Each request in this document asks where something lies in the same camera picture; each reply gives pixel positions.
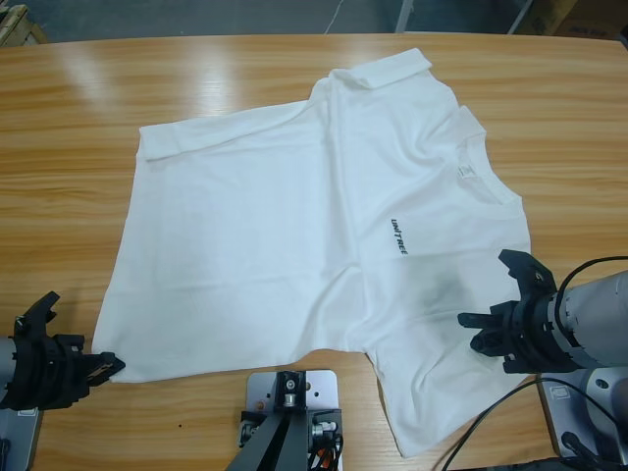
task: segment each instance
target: floor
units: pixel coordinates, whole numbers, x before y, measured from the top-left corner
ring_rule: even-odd
[[[10,0],[51,42],[197,34],[392,32],[401,0]],[[415,0],[409,30],[506,32],[524,0]]]

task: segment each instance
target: wood grain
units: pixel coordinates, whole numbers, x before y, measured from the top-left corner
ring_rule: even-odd
[[[137,128],[301,100],[316,79],[419,47],[488,130],[494,167],[522,194],[534,253],[561,279],[628,252],[628,57],[619,43],[495,35],[232,36],[51,44],[0,51],[0,332],[43,293],[52,333],[93,333],[131,194]],[[579,280],[617,271],[602,266]],[[403,460],[360,354],[333,368],[345,469],[431,469],[455,437]],[[45,414],[35,469],[223,469],[249,371],[106,385]],[[500,407],[454,464],[552,455],[536,391]]]

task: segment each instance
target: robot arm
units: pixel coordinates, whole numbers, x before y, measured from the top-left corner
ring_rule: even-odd
[[[50,291],[16,319],[14,335],[0,339],[0,408],[62,409],[86,397],[125,367],[110,352],[83,354],[84,336],[46,334],[59,295]]]
[[[528,253],[503,250],[499,259],[517,281],[521,300],[492,306],[491,314],[458,314],[463,327],[482,329],[471,348],[503,356],[506,373],[628,365],[628,271],[563,290]]]

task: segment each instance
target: table surface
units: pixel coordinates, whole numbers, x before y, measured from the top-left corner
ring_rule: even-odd
[[[316,79],[419,47],[488,130],[558,280],[628,251],[628,52],[618,42],[496,35],[217,36],[0,51],[0,332],[58,291],[51,333],[91,340],[131,195],[137,128],[302,100]],[[619,270],[595,267],[579,280]],[[292,365],[339,377],[345,469],[431,469],[460,431],[403,460],[362,354]],[[44,415],[35,469],[223,469],[249,371],[105,385]],[[454,467],[553,455],[537,391],[503,404]]]

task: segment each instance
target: unitree logo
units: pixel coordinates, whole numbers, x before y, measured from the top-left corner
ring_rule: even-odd
[[[401,229],[399,228],[399,224],[396,222],[396,219],[391,219],[392,229],[394,230],[394,238],[396,238],[396,244],[399,246],[399,251],[403,255],[407,255],[408,251],[405,249],[405,245],[403,245],[403,237],[401,237]]]

